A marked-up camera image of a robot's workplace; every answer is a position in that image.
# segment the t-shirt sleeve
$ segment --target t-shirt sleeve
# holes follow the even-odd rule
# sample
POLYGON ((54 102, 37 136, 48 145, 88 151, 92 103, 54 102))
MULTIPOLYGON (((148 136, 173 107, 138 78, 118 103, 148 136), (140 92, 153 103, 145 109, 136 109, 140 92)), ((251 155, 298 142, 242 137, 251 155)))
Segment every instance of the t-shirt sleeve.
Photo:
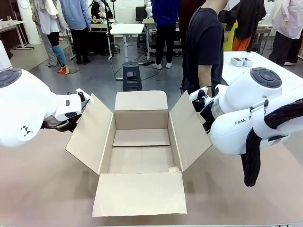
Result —
POLYGON ((209 28, 202 34, 199 43, 198 64, 218 65, 222 49, 223 29, 219 26, 209 28))

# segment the neck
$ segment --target neck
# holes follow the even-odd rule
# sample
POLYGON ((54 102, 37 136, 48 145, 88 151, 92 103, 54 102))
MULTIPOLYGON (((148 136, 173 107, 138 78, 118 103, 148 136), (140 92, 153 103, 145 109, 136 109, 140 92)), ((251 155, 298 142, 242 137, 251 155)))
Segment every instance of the neck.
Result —
POLYGON ((202 8, 211 8, 219 14, 220 11, 224 9, 226 6, 226 1, 223 0, 206 0, 206 2, 202 5, 202 8))

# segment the white shoe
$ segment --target white shoe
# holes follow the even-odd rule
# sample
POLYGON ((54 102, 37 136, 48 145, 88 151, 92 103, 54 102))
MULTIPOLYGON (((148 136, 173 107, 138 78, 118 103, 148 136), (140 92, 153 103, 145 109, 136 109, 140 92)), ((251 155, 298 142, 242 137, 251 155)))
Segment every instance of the white shoe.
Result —
POLYGON ((170 69, 172 67, 172 62, 171 63, 166 63, 165 68, 170 69))
POLYGON ((162 65, 161 64, 156 64, 156 63, 154 63, 154 64, 152 64, 151 65, 153 68, 155 68, 155 69, 158 69, 158 70, 161 70, 162 69, 162 65))
POLYGON ((287 62, 284 63, 284 65, 285 65, 285 66, 290 66, 290 65, 296 65, 296 63, 291 63, 291 62, 288 62, 288 61, 287 61, 287 62))

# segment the black t-shirt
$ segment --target black t-shirt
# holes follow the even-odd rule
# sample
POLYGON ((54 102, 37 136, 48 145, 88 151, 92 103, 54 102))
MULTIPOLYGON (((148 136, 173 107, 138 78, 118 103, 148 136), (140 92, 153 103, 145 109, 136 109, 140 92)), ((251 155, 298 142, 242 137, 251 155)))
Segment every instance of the black t-shirt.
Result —
POLYGON ((223 43, 224 29, 217 13, 210 8, 199 8, 191 18, 183 54, 184 90, 189 94, 200 89, 199 65, 212 65, 212 85, 221 83, 223 43))

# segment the orange pants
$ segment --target orange pants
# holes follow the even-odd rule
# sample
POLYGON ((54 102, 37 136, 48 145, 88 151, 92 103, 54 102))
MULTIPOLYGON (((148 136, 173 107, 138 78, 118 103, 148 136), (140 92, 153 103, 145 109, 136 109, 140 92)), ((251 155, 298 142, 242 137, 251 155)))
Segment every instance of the orange pants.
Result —
POLYGON ((232 51, 246 51, 250 44, 251 37, 247 39, 238 39, 235 38, 232 45, 232 51))

